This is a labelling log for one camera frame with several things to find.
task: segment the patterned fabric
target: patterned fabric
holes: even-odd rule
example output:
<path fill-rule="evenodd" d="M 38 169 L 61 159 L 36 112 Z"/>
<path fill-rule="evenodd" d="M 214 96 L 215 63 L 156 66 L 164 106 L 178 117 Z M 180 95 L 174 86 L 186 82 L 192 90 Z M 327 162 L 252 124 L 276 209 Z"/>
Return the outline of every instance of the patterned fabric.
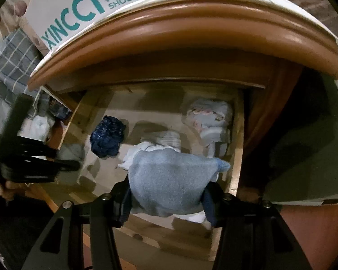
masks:
<path fill-rule="evenodd" d="M 91 151 L 99 158 L 117 156 L 125 128 L 117 118 L 104 116 L 90 136 Z"/>
<path fill-rule="evenodd" d="M 12 104 L 16 97 L 28 94 L 34 98 L 30 118 L 37 114 L 40 88 L 29 91 L 30 74 L 41 61 L 41 54 L 29 37 L 18 29 L 0 41 L 0 97 Z"/>

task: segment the wooden furniture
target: wooden furniture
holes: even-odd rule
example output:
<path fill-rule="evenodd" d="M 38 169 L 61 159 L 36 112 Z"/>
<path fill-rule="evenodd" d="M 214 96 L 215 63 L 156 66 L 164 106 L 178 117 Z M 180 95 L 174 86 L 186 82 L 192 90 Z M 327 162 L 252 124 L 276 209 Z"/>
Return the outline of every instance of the wooden furniture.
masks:
<path fill-rule="evenodd" d="M 172 104 L 168 96 L 173 96 Z M 229 102 L 234 110 L 230 127 L 231 142 L 225 160 L 232 168 L 218 180 L 224 191 L 236 195 L 244 141 L 244 111 L 242 93 L 236 88 L 216 84 L 195 83 L 147 83 L 121 85 L 112 88 L 89 90 L 78 105 L 63 143 L 88 144 L 89 137 L 102 119 L 110 114 L 125 119 L 128 135 L 118 158 L 133 144 L 140 141 L 146 132 L 176 130 L 181 135 L 182 151 L 203 154 L 199 137 L 190 127 L 182 123 L 182 110 L 198 96 L 221 99 Z M 127 171 L 116 168 L 120 161 L 115 158 L 98 159 L 87 151 L 79 175 L 61 174 L 57 184 L 36 185 L 33 190 L 43 194 L 47 203 L 56 210 L 66 199 L 75 203 L 94 200 L 110 191 L 113 185 L 125 178 Z M 181 256 L 213 261 L 217 252 L 220 230 L 212 231 L 210 224 L 191 223 L 175 217 L 151 217 L 146 214 L 131 215 L 121 232 L 139 239 L 146 244 Z"/>
<path fill-rule="evenodd" d="M 54 53 L 29 88 L 60 94 L 146 81 L 251 86 L 245 154 L 285 105 L 303 66 L 338 78 L 335 39 L 311 21 L 240 0 L 176 0 L 104 21 Z"/>
<path fill-rule="evenodd" d="M 179 86 L 176 92 L 195 87 L 192 91 L 199 95 L 210 86 L 217 95 L 235 90 L 232 144 L 227 155 L 233 171 L 231 178 L 222 180 L 223 188 L 235 194 L 242 153 L 248 155 L 270 129 L 304 67 L 338 78 L 336 41 L 311 21 L 254 1 L 175 0 L 131 10 L 87 30 L 51 55 L 32 75 L 29 88 L 47 84 L 60 95 L 89 89 L 75 110 L 64 143 L 87 141 L 116 92 L 126 89 L 135 94 L 145 82 L 156 84 L 167 95 L 173 91 L 170 86 Z M 103 89 L 90 91 L 99 86 L 111 89 L 105 96 Z M 240 89 L 246 89 L 245 99 Z M 168 103 L 176 102 L 174 94 Z M 140 104 L 126 110 L 125 104 L 125 100 L 116 100 L 112 115 L 131 114 L 134 119 L 135 111 L 140 114 Z M 151 111 L 160 109 L 156 105 Z M 82 203 L 95 198 L 88 191 L 99 192 L 95 184 L 88 190 L 90 185 L 48 184 L 41 188 L 50 202 L 70 199 Z M 214 259 L 219 230 L 193 225 L 190 230 L 180 226 L 173 230 L 155 224 L 131 216 L 120 231 L 165 251 Z"/>

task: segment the white fabric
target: white fabric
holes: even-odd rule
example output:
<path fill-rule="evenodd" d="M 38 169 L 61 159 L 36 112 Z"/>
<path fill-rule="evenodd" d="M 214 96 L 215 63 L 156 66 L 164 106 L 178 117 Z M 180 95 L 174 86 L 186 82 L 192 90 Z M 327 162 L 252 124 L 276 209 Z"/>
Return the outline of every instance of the white fabric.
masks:
<path fill-rule="evenodd" d="M 171 146 L 178 149 L 179 152 L 181 148 L 180 134 L 171 130 L 147 133 L 140 138 L 140 142 L 144 141 L 149 141 L 163 146 Z"/>
<path fill-rule="evenodd" d="M 180 149 L 174 148 L 169 145 L 160 145 L 160 144 L 154 144 L 149 141 L 144 141 L 144 142 L 141 142 L 131 147 L 126 153 L 123 159 L 123 163 L 119 164 L 118 167 L 121 167 L 122 169 L 125 169 L 128 171 L 130 166 L 132 165 L 132 161 L 134 160 L 134 157 L 137 155 L 139 151 L 154 151 L 154 150 L 165 149 L 165 148 L 171 148 L 171 149 L 174 149 L 176 152 L 180 152 Z"/>
<path fill-rule="evenodd" d="M 189 106 L 185 123 L 199 133 L 208 158 L 223 157 L 227 144 L 230 143 L 230 131 L 227 127 L 232 122 L 232 118 L 233 109 L 230 104 L 199 98 Z M 222 142 L 223 145 L 215 155 L 217 142 Z"/>
<path fill-rule="evenodd" d="M 0 133 L 4 128 L 10 110 L 10 105 L 0 98 Z M 37 115 L 32 120 L 26 118 L 18 136 L 45 141 L 54 123 L 55 121 L 49 116 L 41 117 Z"/>
<path fill-rule="evenodd" d="M 198 213 L 193 213 L 193 214 L 186 214 L 186 215 L 177 215 L 174 214 L 175 217 L 188 220 L 194 223 L 203 223 L 206 219 L 206 213 L 203 211 L 200 211 Z"/>

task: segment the wooden trim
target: wooden trim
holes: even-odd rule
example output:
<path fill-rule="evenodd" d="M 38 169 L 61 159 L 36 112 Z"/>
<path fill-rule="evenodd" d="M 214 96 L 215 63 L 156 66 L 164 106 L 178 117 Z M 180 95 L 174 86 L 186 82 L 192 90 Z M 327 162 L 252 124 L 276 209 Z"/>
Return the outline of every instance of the wooden trim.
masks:
<path fill-rule="evenodd" d="M 49 85 L 45 85 L 45 88 L 47 89 L 49 93 L 51 93 L 50 95 L 53 98 L 61 102 L 71 111 L 74 111 L 77 108 L 78 103 L 74 101 L 74 99 L 72 99 L 68 94 L 58 94 L 56 90 L 53 90 Z"/>
<path fill-rule="evenodd" d="M 238 49 L 190 48 L 131 55 L 52 79 L 57 93 L 154 80 L 220 81 L 265 88 L 279 59 Z"/>
<path fill-rule="evenodd" d="M 280 60 L 276 74 L 265 90 L 253 90 L 252 103 L 247 119 L 244 139 L 244 157 L 261 141 L 280 115 L 298 79 L 303 66 Z"/>
<path fill-rule="evenodd" d="M 189 47 L 257 52 L 338 78 L 336 41 L 312 22 L 254 2 L 181 0 L 131 12 L 88 31 L 54 54 L 28 85 L 33 89 L 121 56 Z M 136 74 L 132 78 L 139 80 Z"/>
<path fill-rule="evenodd" d="M 238 96 L 236 96 L 234 102 L 234 120 L 231 133 L 232 143 L 234 143 L 235 146 L 230 146 L 227 152 L 227 155 L 230 155 L 232 154 L 231 150 L 234 150 L 234 153 L 231 155 L 230 159 L 226 159 L 232 164 L 232 168 L 230 171 L 228 171 L 228 175 L 225 176 L 224 192 L 236 196 L 239 186 L 240 170 L 242 168 L 242 156 L 244 146 L 244 100 L 241 90 L 238 90 Z M 208 260 L 210 261 L 215 260 L 221 234 L 221 228 L 213 229 L 212 244 L 210 247 L 210 253 L 208 258 Z"/>

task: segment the folded clothing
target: folded clothing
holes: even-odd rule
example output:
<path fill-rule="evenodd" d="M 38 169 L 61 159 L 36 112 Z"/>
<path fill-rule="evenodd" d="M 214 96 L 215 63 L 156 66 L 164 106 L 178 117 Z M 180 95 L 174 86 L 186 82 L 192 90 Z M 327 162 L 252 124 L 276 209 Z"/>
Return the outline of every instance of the folded clothing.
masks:
<path fill-rule="evenodd" d="M 215 142 L 228 143 L 227 127 L 232 117 L 232 107 L 228 103 L 199 98 L 190 105 L 186 124 L 196 129 L 204 146 Z"/>
<path fill-rule="evenodd" d="M 131 147 L 123 158 L 123 163 L 118 167 L 129 170 L 134 157 L 139 151 L 154 151 L 172 148 L 176 152 L 180 152 L 180 135 L 176 131 L 163 131 L 148 133 L 141 137 L 141 143 Z"/>
<path fill-rule="evenodd" d="M 32 120 L 24 120 L 18 135 L 45 142 L 54 124 L 55 121 L 51 116 L 41 117 L 37 115 Z"/>
<path fill-rule="evenodd" d="M 172 148 L 139 151 L 129 168 L 132 214 L 168 217 L 201 212 L 205 187 L 229 168 L 230 164 L 221 159 Z"/>
<path fill-rule="evenodd" d="M 104 116 L 90 136 L 91 151 L 99 158 L 118 155 L 125 128 L 117 118 Z"/>
<path fill-rule="evenodd" d="M 20 28 L 0 41 L 0 97 L 10 105 L 21 93 L 33 97 L 30 118 L 37 114 L 41 91 L 40 88 L 29 91 L 27 83 L 41 58 L 36 46 Z"/>

